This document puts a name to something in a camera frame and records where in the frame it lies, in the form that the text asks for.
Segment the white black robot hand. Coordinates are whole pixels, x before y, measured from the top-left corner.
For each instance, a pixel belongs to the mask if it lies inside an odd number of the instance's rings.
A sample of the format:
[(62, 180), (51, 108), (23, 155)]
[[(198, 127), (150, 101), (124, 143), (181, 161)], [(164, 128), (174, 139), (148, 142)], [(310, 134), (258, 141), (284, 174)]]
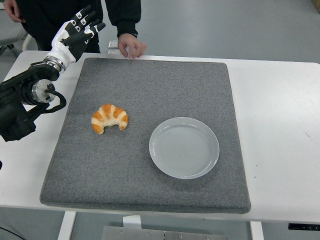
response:
[(95, 15), (88, 5), (66, 21), (54, 36), (48, 57), (60, 60), (65, 67), (77, 62), (89, 42), (106, 26)]

